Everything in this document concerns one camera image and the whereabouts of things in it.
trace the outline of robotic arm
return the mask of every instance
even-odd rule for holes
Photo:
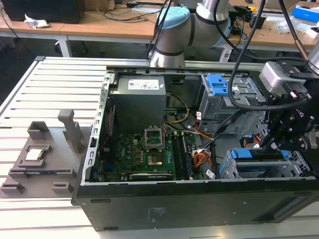
[[[151,67],[185,67],[184,49],[187,46],[214,47],[224,40],[215,26],[213,12],[217,0],[204,0],[191,14],[184,7],[170,7],[164,20],[154,51],[151,53]],[[230,19],[227,11],[228,0],[217,7],[220,28],[228,35]],[[165,10],[160,14],[162,20]]]

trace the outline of black cable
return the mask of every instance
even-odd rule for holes
[[[219,137],[219,135],[233,123],[235,123],[240,116],[242,116],[245,112],[242,110],[236,111],[234,114],[232,114],[230,117],[225,119],[215,130],[214,134],[212,135],[212,140],[210,140],[208,143],[200,147],[200,149],[209,147],[212,143],[215,142],[215,140]]]
[[[4,18],[3,12],[2,10],[4,9],[4,7],[1,8],[0,12],[1,12],[1,16],[4,20],[4,22],[6,23],[6,25],[10,28],[10,30],[12,31],[12,33],[18,38],[19,41],[21,41],[20,37],[18,37],[18,35],[14,32],[14,30],[9,26],[9,24],[7,23],[6,19]],[[27,46],[21,41],[22,45],[25,47],[25,49],[32,55],[34,56],[34,54],[29,50],[29,48],[27,48]]]
[[[172,0],[169,0],[168,5],[167,5],[167,8],[166,8],[166,11],[165,11],[165,13],[164,13],[164,16],[163,16],[162,20],[160,21],[159,29],[158,29],[159,33],[158,33],[158,36],[157,36],[156,39],[155,39],[155,43],[154,43],[154,46],[153,46],[152,51],[154,51],[154,49],[156,48],[156,45],[157,45],[157,43],[158,43],[158,41],[159,41],[160,33],[161,33],[162,27],[163,27],[163,25],[164,25],[166,15],[167,15],[168,10],[169,10],[169,8],[170,8],[171,1],[172,1]]]
[[[220,26],[219,26],[219,22],[217,21],[217,6],[219,4],[220,0],[217,0],[216,2],[216,6],[214,8],[214,12],[213,12],[213,17],[214,17],[214,22],[215,22],[215,25],[216,25],[216,28],[219,32],[219,34],[224,38],[224,40],[237,52],[242,52],[242,50],[240,50],[238,47],[236,47],[228,38],[227,36],[225,36],[224,32],[220,29]],[[304,61],[303,58],[301,57],[257,57],[257,56],[253,56],[253,55],[250,55],[248,53],[245,54],[245,56],[248,56],[252,59],[255,59],[255,60],[264,60],[264,61],[277,61],[277,60],[296,60],[296,61]]]
[[[107,19],[110,19],[110,20],[114,20],[114,21],[133,21],[133,20],[138,20],[140,19],[141,17],[144,17],[146,15],[151,15],[151,14],[155,14],[155,13],[158,13],[159,11],[156,11],[156,12],[150,12],[150,13],[146,13],[146,14],[141,14],[139,16],[134,16],[134,17],[131,17],[131,18],[126,18],[126,19],[117,19],[117,18],[113,18],[113,17],[108,17],[108,16],[105,16],[106,13],[108,13],[108,11],[105,11],[104,12],[104,17],[107,18]]]
[[[160,15],[161,15],[161,12],[163,11],[163,9],[164,9],[164,7],[165,7],[167,1],[168,1],[168,0],[165,0],[163,6],[161,6],[161,8],[160,8],[160,10],[159,10],[159,15],[158,15],[158,17],[157,17],[157,19],[156,19],[156,22],[155,22],[155,25],[154,25],[154,34],[153,34],[153,36],[152,36],[152,38],[151,38],[151,40],[150,40],[150,43],[149,43],[149,45],[148,45],[148,48],[146,49],[146,59],[149,58],[148,53],[149,53],[149,51],[150,51],[150,49],[151,49],[152,42],[153,42],[153,40],[155,39],[155,36],[156,36],[156,34],[157,34],[158,26],[159,26],[159,21],[160,21],[160,20],[159,20],[159,19],[160,19]]]
[[[284,1],[283,1],[283,0],[279,0],[279,4],[280,4],[280,7],[281,7],[281,10],[283,11],[283,14],[284,14],[284,16],[285,16],[286,22],[287,22],[287,24],[288,24],[288,27],[289,27],[289,29],[290,29],[290,32],[291,32],[291,34],[292,34],[294,40],[295,40],[295,41],[299,40],[299,39],[298,39],[298,36],[297,36],[297,34],[296,34],[296,31],[295,31],[295,29],[294,29],[294,26],[293,26],[292,22],[290,21],[290,17],[289,17],[289,14],[288,14],[287,10],[286,10]]]
[[[257,29],[257,22],[258,22],[258,19],[260,19],[260,16],[262,15],[265,2],[266,2],[266,0],[262,0],[261,3],[260,3],[260,8],[259,8],[259,11],[258,11],[258,15],[256,17],[256,20],[255,20],[255,23],[253,25],[253,28],[252,28],[249,36],[248,36],[247,43],[244,46],[244,48],[242,49],[241,53],[239,54],[239,57],[238,57],[238,59],[236,61],[236,64],[235,64],[234,69],[233,69],[233,72],[232,72],[231,77],[229,79],[229,82],[228,82],[229,100],[233,104],[233,106],[235,106],[235,107],[237,107],[239,109],[245,110],[245,111],[281,111],[281,110],[295,109],[295,108],[307,103],[308,102],[307,98],[304,97],[300,101],[294,102],[294,103],[291,103],[291,104],[283,104],[283,105],[276,105],[276,106],[247,106],[247,105],[242,105],[242,104],[237,103],[235,98],[234,98],[234,96],[233,96],[233,93],[232,93],[232,85],[233,85],[233,81],[234,81],[235,75],[237,73],[237,70],[238,70],[238,67],[240,65],[241,59],[245,55],[245,51],[248,48],[249,43],[250,43],[251,39],[253,38],[254,33],[255,33],[256,29]]]

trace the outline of black box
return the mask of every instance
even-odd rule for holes
[[[11,21],[37,20],[78,24],[84,15],[84,0],[2,0]]]

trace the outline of blue box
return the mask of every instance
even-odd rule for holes
[[[317,23],[319,21],[319,11],[303,8],[297,5],[292,13],[292,16],[306,21]]]

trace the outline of cable on table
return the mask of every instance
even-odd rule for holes
[[[11,32],[18,38],[18,40],[21,41],[21,38],[18,37],[18,35],[15,33],[15,31],[10,27],[10,25],[9,25],[8,22],[6,21],[4,15],[3,15],[3,12],[2,12],[3,9],[4,9],[4,7],[1,8],[0,13],[1,13],[1,16],[2,16],[2,18],[3,18],[3,20],[4,20],[4,22],[5,22],[6,25],[10,28]],[[32,56],[34,56],[34,54],[29,50],[29,48],[27,48],[27,46],[25,45],[24,42],[22,42],[22,45],[25,47],[25,49],[26,49]]]

